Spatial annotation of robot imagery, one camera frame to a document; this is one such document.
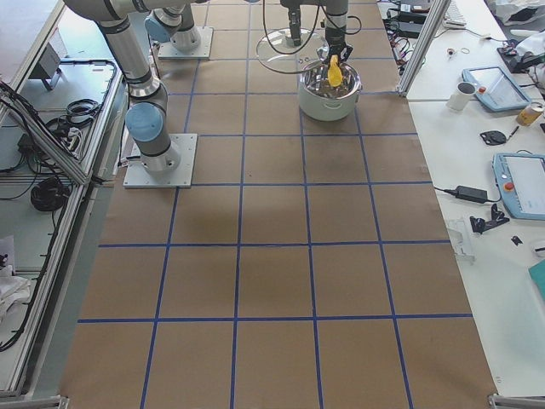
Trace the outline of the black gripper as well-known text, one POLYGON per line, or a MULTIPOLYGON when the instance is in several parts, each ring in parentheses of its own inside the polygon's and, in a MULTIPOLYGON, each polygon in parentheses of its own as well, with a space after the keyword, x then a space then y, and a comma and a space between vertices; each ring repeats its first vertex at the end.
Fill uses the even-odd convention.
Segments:
POLYGON ((319 60, 326 60, 327 57, 331 58, 336 55, 341 60, 348 60, 350 54, 353 52, 353 47, 350 44, 346 44, 344 37, 332 37, 326 39, 329 46, 323 46, 316 49, 316 54, 319 60))
POLYGON ((301 10, 302 0, 280 0, 288 8, 290 38, 294 45, 301 45, 301 10))

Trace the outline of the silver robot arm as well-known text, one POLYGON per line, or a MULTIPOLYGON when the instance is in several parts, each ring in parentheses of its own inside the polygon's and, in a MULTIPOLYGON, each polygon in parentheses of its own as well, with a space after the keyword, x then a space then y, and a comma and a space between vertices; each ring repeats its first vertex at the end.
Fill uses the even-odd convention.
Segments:
MULTIPOLYGON (((256 45, 256 55, 261 62, 286 60, 291 56, 300 56, 303 51, 308 51, 311 57, 326 65, 335 61, 341 63, 349 58, 353 47, 347 43, 347 37, 352 34, 347 30, 347 1, 282 1, 280 5, 288 14, 289 26, 284 29, 269 30, 267 9, 261 11, 263 37, 256 45), (314 29, 302 27, 303 5, 314 6, 316 17, 324 16, 323 37, 314 29)), ((153 41, 171 43, 181 51, 194 49, 201 43, 189 3, 153 9, 145 18, 145 28, 153 41)))
POLYGON ((141 166, 150 175, 167 175, 180 166, 181 152, 166 130, 167 90, 162 80, 138 49, 129 14, 163 12, 156 24, 164 32, 178 32, 184 23, 184 12, 191 1, 66 1, 75 14, 92 20, 106 40, 115 61, 129 85, 125 124, 140 149, 141 166))

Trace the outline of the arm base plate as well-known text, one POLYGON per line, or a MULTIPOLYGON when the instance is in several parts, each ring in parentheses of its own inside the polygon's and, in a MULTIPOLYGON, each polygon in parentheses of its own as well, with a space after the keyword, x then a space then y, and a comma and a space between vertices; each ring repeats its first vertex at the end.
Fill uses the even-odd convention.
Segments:
POLYGON ((210 26, 194 26, 187 31, 178 31, 169 43, 159 47, 158 58, 162 60, 209 59, 214 29, 210 26))
POLYGON ((169 149, 157 156, 141 155, 133 145, 131 155, 136 159, 128 162, 123 186, 126 188, 184 187, 192 185, 197 134, 170 134, 169 149))

